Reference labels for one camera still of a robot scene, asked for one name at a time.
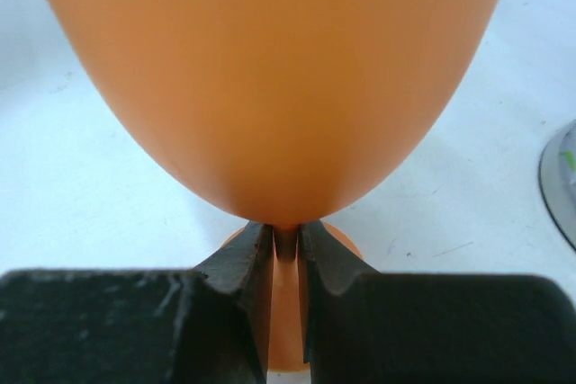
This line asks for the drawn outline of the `orange plastic wine glass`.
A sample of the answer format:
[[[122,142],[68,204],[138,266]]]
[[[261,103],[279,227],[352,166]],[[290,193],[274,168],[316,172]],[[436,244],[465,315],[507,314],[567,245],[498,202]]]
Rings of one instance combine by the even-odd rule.
[[[425,137],[498,0],[48,0],[122,126],[230,214],[294,228]]]

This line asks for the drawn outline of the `chrome wine glass rack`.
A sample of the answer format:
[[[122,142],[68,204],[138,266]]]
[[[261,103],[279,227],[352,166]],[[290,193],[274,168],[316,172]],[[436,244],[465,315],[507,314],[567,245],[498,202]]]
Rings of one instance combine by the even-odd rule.
[[[544,147],[539,185],[554,223],[575,248],[575,121],[556,131]]]

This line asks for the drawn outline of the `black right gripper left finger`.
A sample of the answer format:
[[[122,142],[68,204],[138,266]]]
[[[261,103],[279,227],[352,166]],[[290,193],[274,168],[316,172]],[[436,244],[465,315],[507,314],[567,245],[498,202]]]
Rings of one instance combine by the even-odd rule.
[[[273,233],[251,222],[192,268],[1,279],[4,383],[263,383]]]

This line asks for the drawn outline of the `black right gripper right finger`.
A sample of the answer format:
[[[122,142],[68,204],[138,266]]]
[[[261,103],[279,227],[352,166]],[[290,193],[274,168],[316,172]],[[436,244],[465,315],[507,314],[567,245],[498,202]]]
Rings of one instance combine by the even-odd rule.
[[[378,272],[318,221],[299,235],[313,382],[574,382],[575,309],[553,281]]]

